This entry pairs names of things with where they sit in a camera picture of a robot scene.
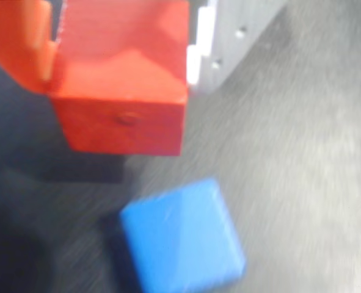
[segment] hole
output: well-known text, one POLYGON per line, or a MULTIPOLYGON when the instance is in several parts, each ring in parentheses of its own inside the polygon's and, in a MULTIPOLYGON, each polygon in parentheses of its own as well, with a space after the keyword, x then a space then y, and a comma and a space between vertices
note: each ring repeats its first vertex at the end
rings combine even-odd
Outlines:
POLYGON ((247 34, 247 27, 242 26, 236 31, 236 38, 244 38, 247 34))
POLYGON ((211 67, 213 69, 220 69, 222 66, 222 59, 217 59, 216 61, 213 62, 213 64, 211 64, 211 67))

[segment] blue block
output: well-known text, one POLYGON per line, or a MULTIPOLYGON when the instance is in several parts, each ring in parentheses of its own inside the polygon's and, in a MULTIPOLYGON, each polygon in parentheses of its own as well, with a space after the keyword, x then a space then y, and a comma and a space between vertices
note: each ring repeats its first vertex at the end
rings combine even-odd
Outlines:
POLYGON ((213 179, 131 203, 120 219, 145 293, 204 291, 245 271, 246 260, 213 179))

